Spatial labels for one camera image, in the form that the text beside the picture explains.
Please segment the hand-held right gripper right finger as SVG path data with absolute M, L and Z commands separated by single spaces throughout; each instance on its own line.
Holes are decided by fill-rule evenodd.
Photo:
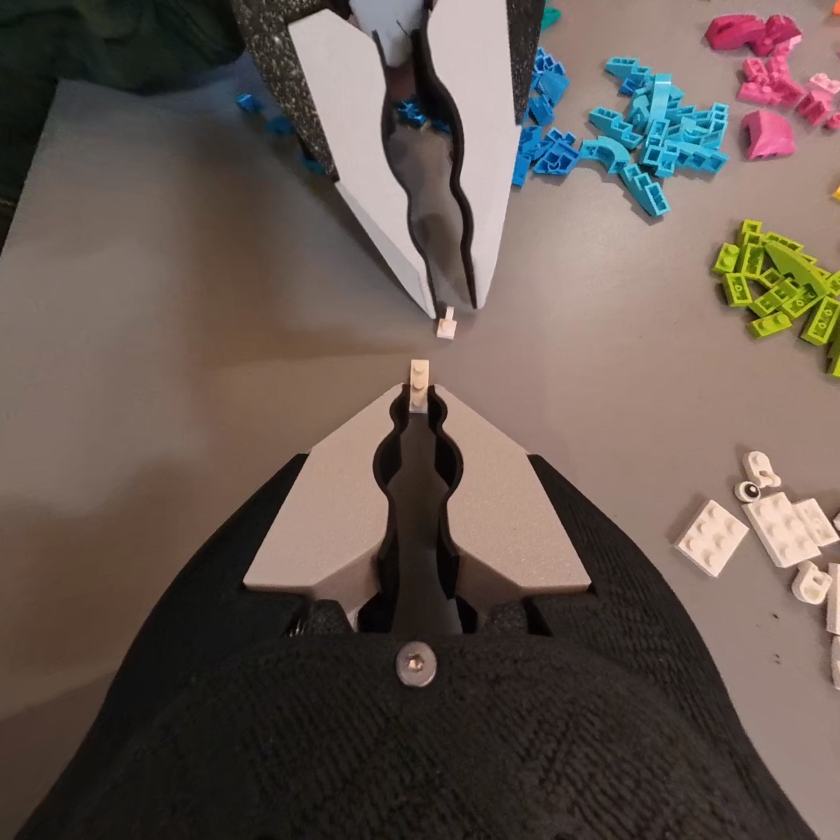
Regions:
M 498 605 L 586 592 L 591 577 L 529 452 L 441 385 L 429 389 L 429 426 L 446 486 L 437 576 L 461 632 Z

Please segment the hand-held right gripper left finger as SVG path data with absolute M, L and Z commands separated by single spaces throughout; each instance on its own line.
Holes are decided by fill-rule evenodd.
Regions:
M 396 504 L 408 387 L 395 385 L 306 456 L 245 573 L 252 592 L 338 603 L 353 629 L 391 627 L 400 584 Z

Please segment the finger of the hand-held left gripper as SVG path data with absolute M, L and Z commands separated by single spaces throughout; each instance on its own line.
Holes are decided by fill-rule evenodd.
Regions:
M 450 126 L 449 186 L 463 219 L 469 299 L 480 310 L 496 272 L 520 136 L 507 2 L 423 2 L 417 49 Z
M 330 9 L 289 25 L 337 171 L 336 188 L 406 293 L 436 315 L 410 202 L 385 152 L 385 74 L 376 40 Z

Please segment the pile of dark blue lego bricks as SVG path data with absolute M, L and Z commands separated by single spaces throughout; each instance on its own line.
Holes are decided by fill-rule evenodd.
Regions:
M 323 119 L 319 117 L 321 123 L 329 117 L 332 127 L 339 130 L 337 137 L 333 138 L 335 149 L 331 152 L 339 171 L 339 180 L 332 182 L 343 191 L 347 201 L 354 197 L 363 203 L 369 201 L 373 202 L 372 206 L 379 206 L 378 203 L 383 203 L 385 199 L 395 199 L 397 203 L 404 204 L 407 199 L 401 191 L 405 191 L 406 187 L 386 153 L 387 138 L 393 130 L 391 101 L 384 89 L 381 93 L 373 90 L 382 87 L 378 59 L 374 55 L 373 46 L 368 48 L 361 43 L 357 45 L 355 41 L 353 45 L 360 48 L 356 58 L 362 59 L 361 63 L 364 64 L 352 79 L 348 70 L 346 81 L 352 83 L 345 93 L 349 91 L 349 98 L 354 100 L 348 104 L 343 101 L 341 91 L 333 91 L 335 96 L 330 93 L 329 101 L 323 100 Z M 535 84 L 539 86 L 547 58 L 550 65 L 547 70 L 548 81 L 561 82 L 564 89 L 568 82 L 567 76 L 560 73 L 560 65 L 556 61 L 553 62 L 552 57 L 540 46 L 534 59 L 532 81 L 535 80 Z M 264 120 L 266 130 L 283 123 L 283 131 L 278 129 L 276 133 L 294 133 L 298 137 L 284 112 L 272 119 L 273 122 Z M 574 141 L 575 137 L 572 134 L 563 134 L 557 129 L 549 131 L 545 138 L 538 125 L 521 129 L 511 183 L 514 186 L 522 186 L 532 166 L 537 173 L 567 175 L 581 158 L 579 151 L 574 147 Z M 305 154 L 304 158 L 310 169 L 325 174 L 317 162 Z

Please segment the pile of light blue lego bricks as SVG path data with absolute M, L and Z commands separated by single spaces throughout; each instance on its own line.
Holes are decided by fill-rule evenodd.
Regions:
M 618 94 L 628 104 L 624 112 L 591 110 L 589 123 L 597 134 L 581 142 L 580 157 L 616 175 L 646 215 L 662 217 L 670 210 L 667 179 L 679 171 L 716 175 L 728 163 L 730 156 L 721 146 L 729 105 L 717 101 L 698 109 L 685 104 L 685 93 L 670 74 L 655 73 L 637 58 L 610 58 L 605 72 L 621 81 Z

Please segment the pile of white lego bricks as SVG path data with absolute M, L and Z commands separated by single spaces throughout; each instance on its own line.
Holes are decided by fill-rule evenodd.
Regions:
M 782 490 L 782 478 L 770 458 L 760 450 L 742 456 L 743 479 L 762 489 L 760 500 L 741 504 L 744 523 L 722 504 L 705 500 L 672 543 L 684 558 L 714 579 L 723 572 L 751 529 L 773 565 L 795 570 L 794 598 L 807 606 L 825 609 L 830 637 L 829 667 L 839 689 L 839 565 L 838 556 L 821 567 L 824 549 L 838 548 L 838 516 L 830 519 L 815 498 L 791 500 Z

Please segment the pile of pink lego bricks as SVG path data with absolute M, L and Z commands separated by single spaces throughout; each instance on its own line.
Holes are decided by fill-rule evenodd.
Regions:
M 795 152 L 795 133 L 787 112 L 813 128 L 838 131 L 839 80 L 817 73 L 799 82 L 791 70 L 791 53 L 802 42 L 802 31 L 785 14 L 759 17 L 725 14 L 709 23 L 705 40 L 717 52 L 745 48 L 737 99 L 754 106 L 741 120 L 748 145 L 748 161 L 790 156 Z

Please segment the pile of lime green lego bricks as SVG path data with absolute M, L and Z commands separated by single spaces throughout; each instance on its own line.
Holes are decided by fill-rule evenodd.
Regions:
M 799 341 L 826 352 L 826 375 L 838 380 L 838 271 L 820 266 L 803 243 L 748 218 L 720 246 L 711 273 L 753 340 L 797 330 Z

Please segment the dark cloth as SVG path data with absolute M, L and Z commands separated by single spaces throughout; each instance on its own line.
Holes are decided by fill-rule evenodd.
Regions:
M 244 48 L 227 1 L 2 1 L 1 240 L 59 81 L 177 89 Z

